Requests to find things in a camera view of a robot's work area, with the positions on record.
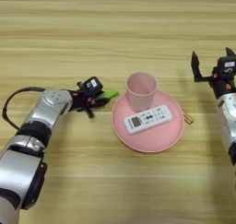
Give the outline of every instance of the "pink plate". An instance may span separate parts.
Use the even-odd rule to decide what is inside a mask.
[[[173,146],[181,137],[184,128],[183,112],[180,105],[169,95],[157,91],[150,108],[166,104],[173,119],[146,131],[129,135],[124,126],[124,118],[135,114],[130,108],[127,95],[120,97],[113,107],[112,125],[115,134],[130,148],[144,153],[161,152]]]

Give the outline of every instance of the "wooden table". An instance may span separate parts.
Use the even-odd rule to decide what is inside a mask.
[[[195,119],[174,147],[145,155],[112,131],[114,101],[94,120],[64,116],[41,197],[20,223],[235,223],[216,100],[190,66],[195,50],[209,75],[226,46],[236,50],[235,15],[235,0],[0,0],[1,107],[18,88],[76,88],[91,76],[123,94],[127,77],[146,71]],[[18,96],[9,115],[20,124],[37,99]],[[14,133],[0,121],[1,147]]]

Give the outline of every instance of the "cup rim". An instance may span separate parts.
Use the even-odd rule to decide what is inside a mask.
[[[140,73],[141,73],[141,74],[149,75],[150,77],[152,77],[152,78],[155,80],[156,87],[155,87],[150,93],[148,93],[148,94],[137,94],[137,93],[134,93],[134,92],[128,87],[128,80],[129,80],[129,78],[132,77],[133,75],[140,74]],[[156,80],[156,78],[154,78],[154,77],[153,77],[151,74],[149,74],[149,73],[136,72],[136,73],[131,74],[131,75],[127,78],[127,80],[126,80],[126,89],[127,89],[130,93],[132,93],[133,95],[136,95],[136,96],[149,96],[149,95],[153,94],[155,91],[157,91],[157,89],[158,89],[158,81]]]

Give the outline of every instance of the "black cable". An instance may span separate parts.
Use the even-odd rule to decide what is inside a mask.
[[[12,100],[12,98],[19,94],[19,93],[22,93],[22,92],[29,92],[29,91],[34,91],[34,92],[43,92],[45,91],[45,88],[37,88],[37,87],[29,87],[29,88],[21,88],[17,91],[15,91],[13,94],[11,94],[8,99],[6,100],[5,102],[5,105],[4,105],[4,108],[3,108],[3,111],[2,111],[2,117],[5,121],[7,121],[11,126],[13,126],[14,128],[16,128],[17,130],[19,129],[19,127],[14,124],[7,116],[7,106],[8,106],[8,103]]]

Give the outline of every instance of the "white remote control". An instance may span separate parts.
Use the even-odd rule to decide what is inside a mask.
[[[158,124],[167,123],[172,119],[171,111],[166,105],[139,112],[124,118],[124,124],[129,134],[135,134],[154,127]]]

